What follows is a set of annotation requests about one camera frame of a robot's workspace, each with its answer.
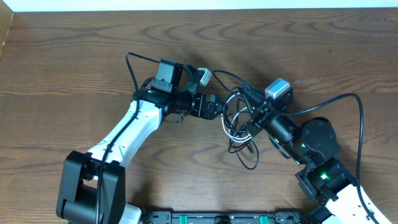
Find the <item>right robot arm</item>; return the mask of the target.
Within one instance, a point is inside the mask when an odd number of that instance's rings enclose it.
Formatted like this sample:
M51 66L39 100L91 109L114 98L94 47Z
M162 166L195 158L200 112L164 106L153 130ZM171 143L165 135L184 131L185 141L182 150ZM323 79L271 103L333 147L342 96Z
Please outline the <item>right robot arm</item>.
M295 176L318 205L301 216L302 223L389 223L364 192L359 175L352 175L336 158L341 147L328 119L317 117L297 126L287 112L294 101L291 87L276 96L245 86L238 91L251 116L249 133L265 130L284 157L304 166Z

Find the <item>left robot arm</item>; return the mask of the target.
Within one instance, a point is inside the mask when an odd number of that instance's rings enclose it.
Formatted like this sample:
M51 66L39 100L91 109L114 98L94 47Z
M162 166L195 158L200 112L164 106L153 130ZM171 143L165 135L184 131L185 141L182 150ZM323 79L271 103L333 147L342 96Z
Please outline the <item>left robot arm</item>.
M139 223L142 210L126 202L126 169L142 143L169 114L215 119L224 105L215 95L141 88L101 142L86 153L67 156L56 215L69 223Z

